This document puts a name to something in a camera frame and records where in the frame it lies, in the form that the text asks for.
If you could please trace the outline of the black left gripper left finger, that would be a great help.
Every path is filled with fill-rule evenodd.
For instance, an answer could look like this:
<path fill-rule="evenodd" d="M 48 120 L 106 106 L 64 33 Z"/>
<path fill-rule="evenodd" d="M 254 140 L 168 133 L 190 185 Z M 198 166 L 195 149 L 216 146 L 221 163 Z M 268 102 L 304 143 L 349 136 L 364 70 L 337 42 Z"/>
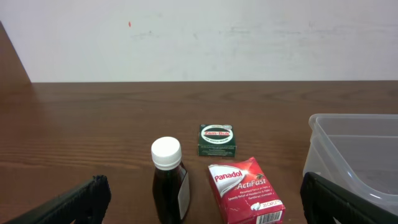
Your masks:
<path fill-rule="evenodd" d="M 76 186 L 68 192 L 7 221 L 7 224 L 101 224 L 111 201 L 111 190 L 105 175 Z"/>

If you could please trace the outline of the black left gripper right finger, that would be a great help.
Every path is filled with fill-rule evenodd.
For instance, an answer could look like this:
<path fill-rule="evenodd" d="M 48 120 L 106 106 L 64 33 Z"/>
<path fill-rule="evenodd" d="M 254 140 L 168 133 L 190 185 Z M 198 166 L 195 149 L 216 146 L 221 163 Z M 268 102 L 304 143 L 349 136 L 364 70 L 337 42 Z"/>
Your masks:
<path fill-rule="evenodd" d="M 397 224 L 397 215 L 314 172 L 304 175 L 300 196 L 308 224 Z"/>

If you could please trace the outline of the red Panadol ActiFast box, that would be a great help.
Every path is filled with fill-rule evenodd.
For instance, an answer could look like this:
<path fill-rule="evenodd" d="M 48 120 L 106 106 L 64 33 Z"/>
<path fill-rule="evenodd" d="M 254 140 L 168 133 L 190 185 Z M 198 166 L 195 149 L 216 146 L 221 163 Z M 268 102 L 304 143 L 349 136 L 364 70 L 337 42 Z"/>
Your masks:
<path fill-rule="evenodd" d="M 208 166 L 210 185 L 227 224 L 282 223 L 285 206 L 254 157 Z"/>

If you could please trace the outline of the dark syrup bottle white cap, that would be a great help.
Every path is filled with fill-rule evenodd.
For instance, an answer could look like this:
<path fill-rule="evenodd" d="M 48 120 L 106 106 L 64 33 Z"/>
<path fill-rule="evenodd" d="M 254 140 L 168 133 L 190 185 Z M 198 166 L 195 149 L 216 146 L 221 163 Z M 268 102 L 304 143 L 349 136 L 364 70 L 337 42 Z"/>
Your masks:
<path fill-rule="evenodd" d="M 161 223 L 183 223 L 190 205 L 189 175 L 180 142 L 166 136 L 151 145 L 155 165 L 152 193 Z"/>

